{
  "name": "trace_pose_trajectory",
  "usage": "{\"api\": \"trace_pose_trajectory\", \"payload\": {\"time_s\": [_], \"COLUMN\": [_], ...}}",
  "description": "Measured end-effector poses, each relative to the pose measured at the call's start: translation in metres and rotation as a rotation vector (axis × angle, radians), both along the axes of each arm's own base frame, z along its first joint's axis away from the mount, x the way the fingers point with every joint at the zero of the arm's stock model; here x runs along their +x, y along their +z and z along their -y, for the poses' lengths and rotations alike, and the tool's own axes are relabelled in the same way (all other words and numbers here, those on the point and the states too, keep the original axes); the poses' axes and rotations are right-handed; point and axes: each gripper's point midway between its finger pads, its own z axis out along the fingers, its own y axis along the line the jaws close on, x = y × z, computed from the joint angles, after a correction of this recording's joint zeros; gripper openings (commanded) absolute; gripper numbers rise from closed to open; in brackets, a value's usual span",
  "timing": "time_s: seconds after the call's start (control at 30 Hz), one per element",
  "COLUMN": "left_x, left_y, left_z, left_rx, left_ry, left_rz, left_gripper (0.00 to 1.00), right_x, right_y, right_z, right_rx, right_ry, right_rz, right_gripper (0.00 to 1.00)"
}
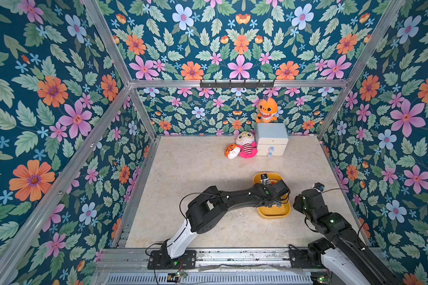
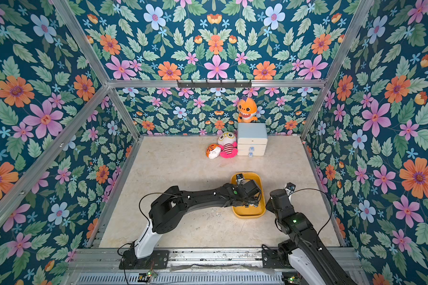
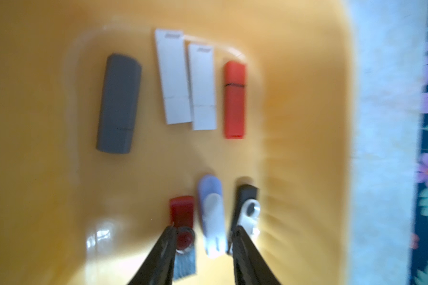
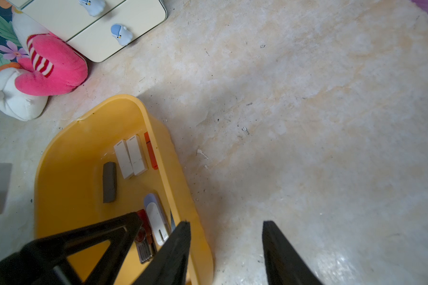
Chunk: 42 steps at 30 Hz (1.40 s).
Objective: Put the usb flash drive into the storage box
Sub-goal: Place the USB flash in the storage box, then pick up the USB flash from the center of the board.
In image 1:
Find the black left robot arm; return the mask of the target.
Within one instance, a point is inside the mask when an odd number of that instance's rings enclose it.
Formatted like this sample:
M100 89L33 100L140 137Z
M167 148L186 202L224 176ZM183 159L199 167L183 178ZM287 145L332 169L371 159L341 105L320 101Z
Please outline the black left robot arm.
M196 192L183 214L184 222L178 232L161 246L162 254L175 260L184 255L198 235L212 230L227 212L280 205L285 203L289 193L289 187L282 180L267 185L257 183L246 190L220 191L210 186L203 192Z

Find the yellow plastic storage tray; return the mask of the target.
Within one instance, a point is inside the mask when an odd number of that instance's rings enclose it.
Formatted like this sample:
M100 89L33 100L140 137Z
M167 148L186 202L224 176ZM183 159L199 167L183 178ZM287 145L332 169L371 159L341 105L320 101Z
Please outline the yellow plastic storage tray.
M256 174L253 178L254 183L260 183L260 175L263 173L267 173L268 177L272 180L272 183L274 184L277 180L282 180L282 176L275 172L260 172ZM292 208L289 202L289 195L288 195L288 201L285 204L274 205L272 207L259 207L258 213L259 215L264 219L281 219L284 217L287 217L290 215Z

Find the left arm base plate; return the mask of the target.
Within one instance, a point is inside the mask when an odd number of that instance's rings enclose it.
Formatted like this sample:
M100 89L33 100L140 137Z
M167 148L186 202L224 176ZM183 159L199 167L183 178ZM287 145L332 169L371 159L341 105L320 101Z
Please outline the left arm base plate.
M186 250L178 258L170 258L163 250L152 251L147 264L149 270L190 270L196 267L197 252Z

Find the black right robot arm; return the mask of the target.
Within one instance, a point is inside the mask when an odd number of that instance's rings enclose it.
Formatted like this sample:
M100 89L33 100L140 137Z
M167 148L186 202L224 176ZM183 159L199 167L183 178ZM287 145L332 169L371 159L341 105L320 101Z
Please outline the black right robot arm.
M293 209L323 235L307 246L311 266L325 267L346 285L400 285L401 282L359 238L339 213L328 210L323 192L312 188L296 196Z

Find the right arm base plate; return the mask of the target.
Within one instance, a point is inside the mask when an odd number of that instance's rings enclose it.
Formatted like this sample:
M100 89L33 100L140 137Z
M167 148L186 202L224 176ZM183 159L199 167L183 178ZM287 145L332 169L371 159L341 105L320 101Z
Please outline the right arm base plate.
M288 246L288 255L292 268L300 268L300 269L322 269L324 266L318 261L314 261L311 259L308 250L301 249L298 247L289 244Z

